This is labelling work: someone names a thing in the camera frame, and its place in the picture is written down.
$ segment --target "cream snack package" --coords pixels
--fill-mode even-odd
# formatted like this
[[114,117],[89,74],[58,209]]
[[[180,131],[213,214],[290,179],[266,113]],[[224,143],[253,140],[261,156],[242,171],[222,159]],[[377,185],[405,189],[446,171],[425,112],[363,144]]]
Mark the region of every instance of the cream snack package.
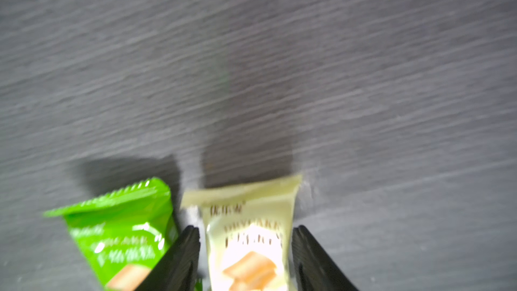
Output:
[[212,291],[286,291],[288,249],[301,175],[187,191],[206,230]]
[[134,291],[178,237],[172,210],[169,187],[152,178],[44,216],[63,217],[105,290]]

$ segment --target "gray surface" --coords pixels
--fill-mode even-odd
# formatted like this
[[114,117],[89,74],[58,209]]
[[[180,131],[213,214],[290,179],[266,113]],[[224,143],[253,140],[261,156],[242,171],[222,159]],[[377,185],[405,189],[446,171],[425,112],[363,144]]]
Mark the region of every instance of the gray surface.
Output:
[[515,4],[0,0],[0,288],[99,290],[43,210],[301,171],[361,290],[516,290]]

